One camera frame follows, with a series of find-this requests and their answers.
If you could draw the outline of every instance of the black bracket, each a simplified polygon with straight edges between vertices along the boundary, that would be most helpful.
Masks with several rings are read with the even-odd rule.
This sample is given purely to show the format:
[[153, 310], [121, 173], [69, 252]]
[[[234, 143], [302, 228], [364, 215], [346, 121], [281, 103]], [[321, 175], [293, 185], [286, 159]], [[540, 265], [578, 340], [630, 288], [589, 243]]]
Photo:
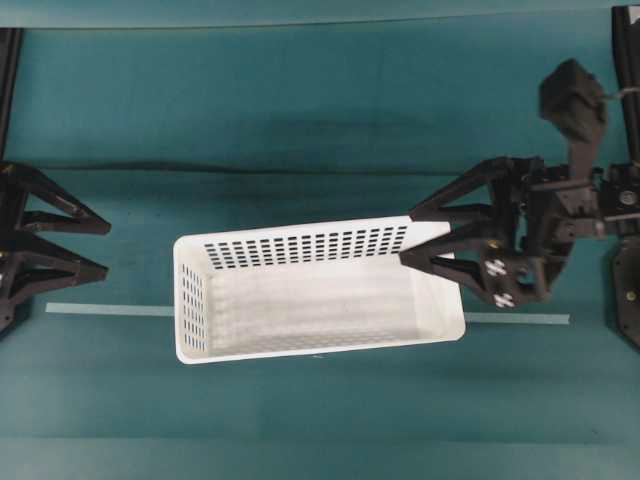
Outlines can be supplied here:
[[[540, 115], [567, 139], [568, 165], [546, 167], [538, 157], [481, 162], [409, 213], [413, 221], [461, 226], [401, 252], [400, 261], [463, 284], [501, 308], [547, 298], [575, 240], [605, 231], [592, 172], [607, 122], [603, 97], [575, 60], [562, 63], [540, 86]], [[446, 206], [485, 186], [491, 204]], [[521, 217], [527, 232], [518, 243]], [[477, 261], [441, 256], [464, 251]]]
[[[0, 29], [0, 158], [4, 152], [21, 31]], [[67, 215], [26, 211], [29, 196]], [[0, 161], [0, 331], [30, 296], [103, 280], [107, 268], [44, 240], [35, 232], [104, 235], [111, 225], [35, 168]]]
[[[640, 86], [640, 7], [613, 7], [613, 57], [620, 89]], [[620, 331], [640, 347], [640, 95], [622, 98], [631, 165], [619, 166], [610, 188], [608, 215], [616, 216], [622, 237], [611, 261]]]

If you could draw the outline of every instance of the white plastic basket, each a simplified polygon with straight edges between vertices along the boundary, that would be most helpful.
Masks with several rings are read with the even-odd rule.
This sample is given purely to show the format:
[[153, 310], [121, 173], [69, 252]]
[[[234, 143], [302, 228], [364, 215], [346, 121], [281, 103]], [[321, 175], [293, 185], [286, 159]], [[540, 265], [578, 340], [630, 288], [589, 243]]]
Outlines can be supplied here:
[[174, 246], [176, 352], [184, 363], [457, 340], [458, 286], [400, 264], [449, 231], [373, 218], [190, 235]]

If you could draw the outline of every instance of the teal background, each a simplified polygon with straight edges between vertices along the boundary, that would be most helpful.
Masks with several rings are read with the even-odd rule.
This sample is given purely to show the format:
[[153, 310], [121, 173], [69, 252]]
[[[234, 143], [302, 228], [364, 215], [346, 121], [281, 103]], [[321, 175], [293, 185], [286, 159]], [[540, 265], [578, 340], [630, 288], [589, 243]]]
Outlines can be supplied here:
[[[83, 11], [107, 8], [61, 5], [7, 3], [5, 21], [95, 26]], [[136, 5], [101, 21], [122, 26]], [[209, 21], [184, 5], [176, 22]], [[111, 270], [36, 297], [2, 338], [0, 477], [637, 479], [640, 356], [611, 327], [612, 240], [580, 242], [552, 300], [523, 309], [569, 313], [569, 326], [471, 324], [454, 343], [185, 366], [172, 319], [44, 313], [49, 301], [170, 304], [182, 235], [396, 215], [483, 158], [564, 161], [537, 117], [540, 80], [575, 57], [616, 89], [609, 11], [577, 5], [28, 31], [7, 158], [112, 222], [105, 238], [47, 235]], [[603, 165], [627, 158], [619, 105], [610, 123]]]
[[[30, 31], [7, 157], [41, 167], [458, 173], [565, 161], [540, 81], [617, 88], [608, 10], [202, 30]], [[619, 105], [602, 147], [626, 159]]]

